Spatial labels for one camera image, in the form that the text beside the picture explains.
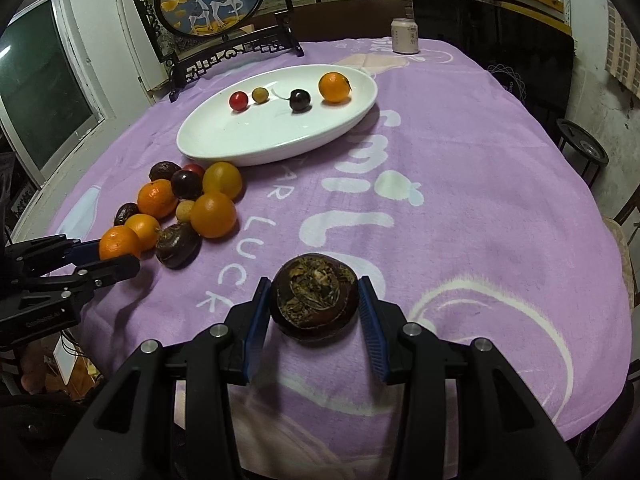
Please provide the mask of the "window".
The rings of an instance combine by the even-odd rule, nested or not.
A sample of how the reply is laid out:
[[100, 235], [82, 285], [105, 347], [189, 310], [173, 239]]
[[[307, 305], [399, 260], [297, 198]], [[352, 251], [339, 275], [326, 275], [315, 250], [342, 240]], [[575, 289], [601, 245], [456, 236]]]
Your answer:
[[1, 35], [1, 129], [32, 182], [43, 185], [110, 111], [70, 0], [24, 0]]

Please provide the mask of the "dark cherry with stem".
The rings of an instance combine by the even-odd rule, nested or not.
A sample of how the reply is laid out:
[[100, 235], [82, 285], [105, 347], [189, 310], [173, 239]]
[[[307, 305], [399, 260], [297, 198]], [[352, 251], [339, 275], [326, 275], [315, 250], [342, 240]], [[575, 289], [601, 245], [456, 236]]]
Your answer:
[[305, 113], [311, 109], [310, 94], [304, 89], [294, 89], [288, 96], [281, 96], [276, 90], [272, 90], [271, 93], [279, 100], [287, 102], [293, 113]]

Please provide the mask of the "purple tablecloth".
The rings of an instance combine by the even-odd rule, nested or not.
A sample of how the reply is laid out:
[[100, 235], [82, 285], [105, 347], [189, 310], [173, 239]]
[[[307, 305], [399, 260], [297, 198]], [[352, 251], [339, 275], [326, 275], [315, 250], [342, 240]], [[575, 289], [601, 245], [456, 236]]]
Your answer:
[[[243, 169], [239, 231], [186, 268], [146, 259], [96, 296], [76, 337], [103, 374], [149, 338], [191, 340], [249, 300], [262, 276], [320, 252], [370, 276], [439, 338], [492, 340], [566, 440], [626, 382], [631, 319], [620, 251], [590, 189], [526, 108], [440, 41], [398, 56], [389, 39], [306, 44], [151, 107], [87, 171], [48, 231], [91, 240], [134, 200], [179, 127], [218, 91], [297, 64], [365, 67], [376, 106], [308, 155]], [[279, 479], [385, 479], [402, 390], [372, 375], [360, 325], [304, 346], [270, 323], [259, 370], [230, 389], [241, 463]]]

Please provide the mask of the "dark passion fruit lower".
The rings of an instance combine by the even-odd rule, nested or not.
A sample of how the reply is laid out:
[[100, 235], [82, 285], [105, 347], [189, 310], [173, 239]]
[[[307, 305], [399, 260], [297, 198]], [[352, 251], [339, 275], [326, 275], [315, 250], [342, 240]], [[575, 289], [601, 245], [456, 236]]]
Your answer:
[[155, 255], [166, 268], [179, 270], [193, 261], [201, 246], [202, 238], [190, 223], [176, 223], [160, 232], [155, 244]]

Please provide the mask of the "large dark passion fruit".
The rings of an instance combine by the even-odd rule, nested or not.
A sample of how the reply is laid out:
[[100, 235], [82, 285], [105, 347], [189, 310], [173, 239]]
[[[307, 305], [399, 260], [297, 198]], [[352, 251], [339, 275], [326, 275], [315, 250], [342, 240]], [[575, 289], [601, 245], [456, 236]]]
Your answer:
[[335, 258], [303, 254], [288, 260], [271, 282], [269, 312], [286, 336], [303, 342], [335, 337], [358, 309], [356, 273]]

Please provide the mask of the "small yellow-green longan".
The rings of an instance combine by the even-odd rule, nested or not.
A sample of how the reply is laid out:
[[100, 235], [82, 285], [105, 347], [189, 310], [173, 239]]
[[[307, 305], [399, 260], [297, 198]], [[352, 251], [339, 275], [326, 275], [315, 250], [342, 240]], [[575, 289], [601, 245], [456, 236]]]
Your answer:
[[269, 91], [264, 87], [256, 87], [252, 91], [252, 99], [256, 104], [264, 104], [269, 100]]

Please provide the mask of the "round painted screen ornament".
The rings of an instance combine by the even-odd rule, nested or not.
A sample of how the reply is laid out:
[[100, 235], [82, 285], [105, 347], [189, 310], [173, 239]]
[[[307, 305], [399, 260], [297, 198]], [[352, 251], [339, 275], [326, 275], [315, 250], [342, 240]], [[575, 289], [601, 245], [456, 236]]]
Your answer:
[[274, 23], [243, 32], [265, 0], [132, 0], [158, 62], [166, 70], [168, 99], [241, 54], [304, 50], [290, 21], [292, 0], [273, 13]]

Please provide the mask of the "dark plum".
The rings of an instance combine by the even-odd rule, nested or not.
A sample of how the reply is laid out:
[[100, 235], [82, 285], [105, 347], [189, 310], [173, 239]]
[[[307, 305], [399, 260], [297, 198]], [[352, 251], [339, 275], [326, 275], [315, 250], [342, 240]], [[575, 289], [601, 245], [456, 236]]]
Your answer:
[[203, 194], [202, 177], [194, 171], [176, 171], [170, 183], [171, 191], [180, 200], [197, 200]]

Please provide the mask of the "orange tangerine lower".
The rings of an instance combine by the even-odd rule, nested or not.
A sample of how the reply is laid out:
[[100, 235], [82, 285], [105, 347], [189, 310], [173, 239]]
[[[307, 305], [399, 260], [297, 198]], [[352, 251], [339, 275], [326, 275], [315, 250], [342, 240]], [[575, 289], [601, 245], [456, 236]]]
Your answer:
[[101, 260], [110, 260], [120, 256], [141, 257], [142, 246], [136, 232], [128, 226], [113, 226], [99, 240]]

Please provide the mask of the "orange tangerine with stem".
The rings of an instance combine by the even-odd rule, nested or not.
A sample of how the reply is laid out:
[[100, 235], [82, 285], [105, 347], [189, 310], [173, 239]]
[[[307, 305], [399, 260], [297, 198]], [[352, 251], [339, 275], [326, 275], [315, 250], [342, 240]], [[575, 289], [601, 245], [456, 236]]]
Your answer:
[[174, 212], [178, 198], [172, 192], [169, 180], [158, 179], [140, 188], [137, 205], [142, 214], [149, 214], [160, 220]]

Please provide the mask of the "tan longan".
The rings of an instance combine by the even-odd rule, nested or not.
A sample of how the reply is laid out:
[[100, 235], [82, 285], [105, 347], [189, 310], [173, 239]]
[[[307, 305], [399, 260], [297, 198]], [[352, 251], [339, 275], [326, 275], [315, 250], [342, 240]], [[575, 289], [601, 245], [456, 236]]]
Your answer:
[[179, 223], [190, 223], [194, 200], [180, 200], [176, 208], [176, 220]]

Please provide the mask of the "orange tangerine middle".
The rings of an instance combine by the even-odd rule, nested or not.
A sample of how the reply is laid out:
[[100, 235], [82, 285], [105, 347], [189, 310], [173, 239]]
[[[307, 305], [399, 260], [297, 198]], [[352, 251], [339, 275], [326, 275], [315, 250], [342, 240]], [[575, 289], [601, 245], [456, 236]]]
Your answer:
[[149, 214], [133, 214], [125, 222], [125, 226], [137, 234], [142, 252], [155, 247], [160, 236], [160, 222]]

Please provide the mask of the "red cherry tomato top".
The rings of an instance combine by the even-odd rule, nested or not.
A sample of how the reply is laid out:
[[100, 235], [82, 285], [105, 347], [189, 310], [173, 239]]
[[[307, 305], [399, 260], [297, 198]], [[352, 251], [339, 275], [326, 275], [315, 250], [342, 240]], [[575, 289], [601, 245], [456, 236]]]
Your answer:
[[200, 179], [204, 177], [204, 174], [205, 174], [205, 169], [198, 164], [186, 164], [182, 167], [182, 169], [188, 170], [193, 172], [194, 174], [197, 174]]

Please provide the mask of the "white oval plate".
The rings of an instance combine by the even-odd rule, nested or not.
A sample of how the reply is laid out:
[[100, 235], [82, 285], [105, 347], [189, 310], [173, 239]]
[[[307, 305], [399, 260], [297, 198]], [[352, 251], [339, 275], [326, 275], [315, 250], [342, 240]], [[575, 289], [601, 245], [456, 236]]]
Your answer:
[[[326, 102], [318, 89], [322, 75], [329, 72], [347, 77], [352, 90], [338, 104]], [[252, 91], [264, 87], [270, 97], [256, 104]], [[288, 103], [271, 91], [288, 96], [304, 89], [311, 97], [311, 109], [293, 113]], [[229, 98], [235, 91], [248, 95], [244, 112], [234, 112]], [[358, 68], [329, 64], [297, 65], [248, 77], [211, 96], [182, 123], [177, 133], [177, 148], [190, 159], [235, 166], [257, 166], [305, 154], [321, 148], [358, 125], [378, 97], [378, 85]]]

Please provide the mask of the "red cherry tomato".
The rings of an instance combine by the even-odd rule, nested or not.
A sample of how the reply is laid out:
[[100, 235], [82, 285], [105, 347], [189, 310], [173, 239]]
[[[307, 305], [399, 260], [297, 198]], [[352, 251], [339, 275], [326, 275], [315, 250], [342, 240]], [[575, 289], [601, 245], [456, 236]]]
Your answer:
[[204, 174], [205, 174], [205, 169], [198, 164], [186, 164], [182, 167], [182, 169], [188, 170], [193, 172], [194, 174], [197, 174], [200, 179], [204, 177]]
[[234, 112], [244, 112], [248, 107], [248, 95], [244, 91], [233, 92], [229, 98], [229, 106]]

